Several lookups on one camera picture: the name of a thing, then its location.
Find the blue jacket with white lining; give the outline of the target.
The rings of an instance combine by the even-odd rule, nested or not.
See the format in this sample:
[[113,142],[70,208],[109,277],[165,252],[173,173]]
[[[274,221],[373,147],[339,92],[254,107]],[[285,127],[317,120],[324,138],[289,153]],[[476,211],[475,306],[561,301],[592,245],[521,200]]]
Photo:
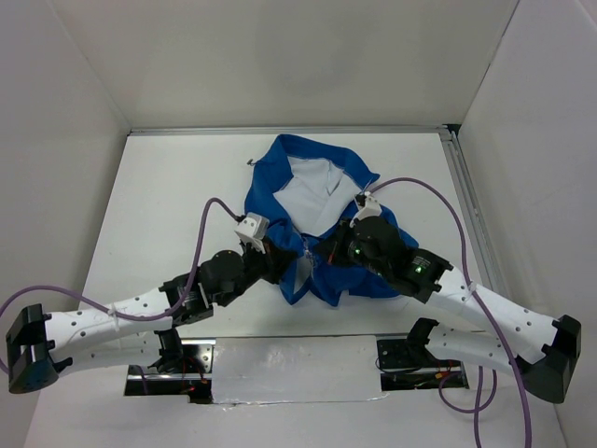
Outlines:
[[397,296],[378,275],[363,267],[336,267],[314,247],[357,212],[354,198],[379,179],[352,150],[298,135],[278,135],[255,162],[244,210],[266,218],[268,237],[297,259],[279,288],[289,304],[311,293],[330,306],[342,294],[372,299]]

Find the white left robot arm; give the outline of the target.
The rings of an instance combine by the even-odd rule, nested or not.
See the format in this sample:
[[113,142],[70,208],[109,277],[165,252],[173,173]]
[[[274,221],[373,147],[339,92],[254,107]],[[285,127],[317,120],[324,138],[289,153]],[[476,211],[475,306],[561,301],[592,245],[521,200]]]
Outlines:
[[7,331],[8,390],[27,394],[76,372],[118,365],[176,371],[184,349],[178,328],[225,307],[259,280],[277,284],[294,251],[272,245],[242,253],[223,250],[195,273],[183,274],[102,309],[47,313],[41,304],[21,309]]

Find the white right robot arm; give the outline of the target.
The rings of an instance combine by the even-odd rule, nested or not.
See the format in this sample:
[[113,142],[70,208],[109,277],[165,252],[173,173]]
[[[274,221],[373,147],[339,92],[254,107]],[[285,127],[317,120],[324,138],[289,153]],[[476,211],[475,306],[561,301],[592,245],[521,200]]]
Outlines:
[[564,402],[581,352],[576,319],[541,315],[471,283],[444,258],[408,246],[382,217],[344,221],[314,251],[333,266],[365,268],[397,292],[479,329],[467,333],[419,318],[407,336],[407,354],[414,364],[453,359],[516,372],[533,396]]

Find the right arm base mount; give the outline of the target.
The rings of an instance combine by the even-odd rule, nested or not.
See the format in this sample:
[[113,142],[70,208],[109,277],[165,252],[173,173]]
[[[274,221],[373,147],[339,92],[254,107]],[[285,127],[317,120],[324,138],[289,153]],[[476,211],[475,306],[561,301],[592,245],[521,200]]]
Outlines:
[[446,388],[468,388],[460,361],[416,355],[403,337],[378,339],[376,344],[375,367],[383,392],[438,389],[441,381]]

